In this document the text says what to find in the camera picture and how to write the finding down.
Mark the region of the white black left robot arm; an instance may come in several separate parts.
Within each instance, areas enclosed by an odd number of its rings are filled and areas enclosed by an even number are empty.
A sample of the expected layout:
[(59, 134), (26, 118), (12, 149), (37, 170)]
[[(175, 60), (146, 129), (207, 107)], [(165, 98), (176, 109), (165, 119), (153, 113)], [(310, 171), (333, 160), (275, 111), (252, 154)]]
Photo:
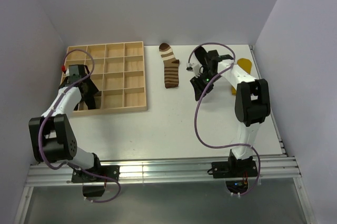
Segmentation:
[(89, 181), (97, 181), (103, 174), (100, 160), (95, 153), (78, 147), (68, 117), (80, 103), (85, 103), (88, 110), (96, 109), (95, 97), (99, 90), (84, 64), (70, 65), (64, 73), (66, 77), (52, 105), (28, 123), (33, 155), (38, 163), (44, 162), (51, 169), (69, 165), (83, 169)]

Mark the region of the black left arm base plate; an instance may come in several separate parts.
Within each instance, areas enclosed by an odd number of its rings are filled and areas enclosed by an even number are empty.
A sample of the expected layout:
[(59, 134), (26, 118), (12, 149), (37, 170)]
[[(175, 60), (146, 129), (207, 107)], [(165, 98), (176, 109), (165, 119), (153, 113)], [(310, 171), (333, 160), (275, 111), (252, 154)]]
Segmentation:
[(119, 165), (104, 165), (98, 170), (98, 177), (83, 171), (74, 170), (71, 178), (72, 183), (109, 182), (110, 179), (119, 180)]

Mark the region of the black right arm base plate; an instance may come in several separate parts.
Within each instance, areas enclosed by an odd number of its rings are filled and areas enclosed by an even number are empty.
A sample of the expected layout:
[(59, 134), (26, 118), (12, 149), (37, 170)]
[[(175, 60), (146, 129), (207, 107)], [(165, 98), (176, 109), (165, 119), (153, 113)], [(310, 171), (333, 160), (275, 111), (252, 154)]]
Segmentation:
[(207, 173), (214, 179), (256, 177), (258, 168), (254, 160), (235, 160), (212, 162)]

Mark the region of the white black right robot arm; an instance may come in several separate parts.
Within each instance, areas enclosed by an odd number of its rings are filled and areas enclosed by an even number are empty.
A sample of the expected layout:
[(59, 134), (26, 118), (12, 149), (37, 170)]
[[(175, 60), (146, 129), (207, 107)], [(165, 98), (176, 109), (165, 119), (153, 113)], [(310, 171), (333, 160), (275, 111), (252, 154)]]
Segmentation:
[(206, 51), (198, 47), (194, 51), (199, 65), (191, 64), (195, 76), (190, 80), (194, 89), (197, 115), (201, 100), (214, 88), (214, 83), (225, 78), (235, 89), (234, 113), (239, 121), (236, 142), (231, 144), (228, 171), (238, 177), (246, 170), (247, 162), (252, 160), (253, 144), (257, 132), (266, 117), (271, 113), (269, 85), (265, 79), (257, 79), (244, 71), (234, 56), (219, 55), (217, 50)]

